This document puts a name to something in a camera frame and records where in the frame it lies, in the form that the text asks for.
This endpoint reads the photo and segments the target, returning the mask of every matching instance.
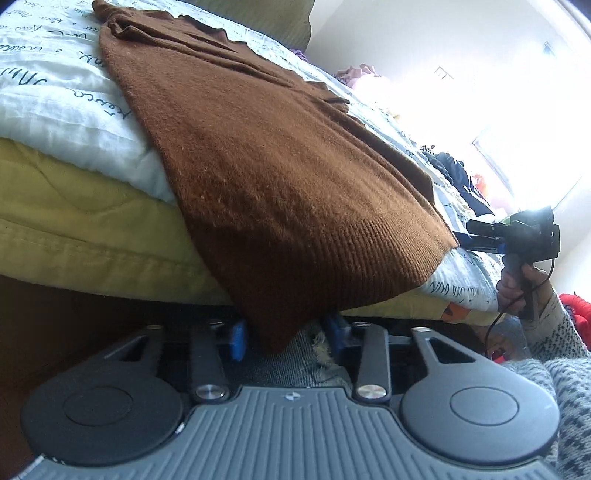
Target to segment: fingers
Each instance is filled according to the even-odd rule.
[[[548,277],[548,274],[544,270],[532,267],[531,265],[524,265],[521,269],[523,271],[523,276],[527,278],[527,280],[530,280],[534,285],[541,284]]]
[[[503,285],[505,285],[505,287],[508,288],[519,287],[517,281],[513,278],[513,275],[511,275],[506,268],[503,268],[503,270],[501,270],[501,282],[503,283]]]
[[[507,299],[502,297],[501,295],[497,295],[497,300],[499,303],[499,311],[504,313],[510,313],[511,315],[517,315],[521,310],[525,308],[525,300],[519,299],[515,303],[515,299]]]
[[[523,295],[523,291],[517,287],[508,287],[502,280],[496,284],[496,289],[506,299],[513,300]]]

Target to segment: logo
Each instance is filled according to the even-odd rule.
[[[291,392],[284,395],[284,398],[289,401],[297,401],[301,398],[301,395],[298,392]]]

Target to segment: green pillow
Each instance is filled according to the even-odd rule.
[[[314,0],[184,0],[264,33],[287,48],[304,51],[311,35]]]

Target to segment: clothing pile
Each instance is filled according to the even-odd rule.
[[[477,217],[487,214],[494,215],[490,204],[482,196],[482,193],[476,188],[470,175],[466,172],[464,162],[456,160],[449,153],[440,152],[435,154],[426,146],[421,147],[421,153],[460,192],[462,198],[474,210]]]

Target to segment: ribbed gray surface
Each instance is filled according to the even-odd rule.
[[[293,400],[292,393],[299,395]],[[75,468],[44,459],[27,480],[550,480],[540,462],[510,471],[448,465],[420,449],[384,408],[340,388],[246,387],[235,400],[197,408],[186,428],[143,459]]]

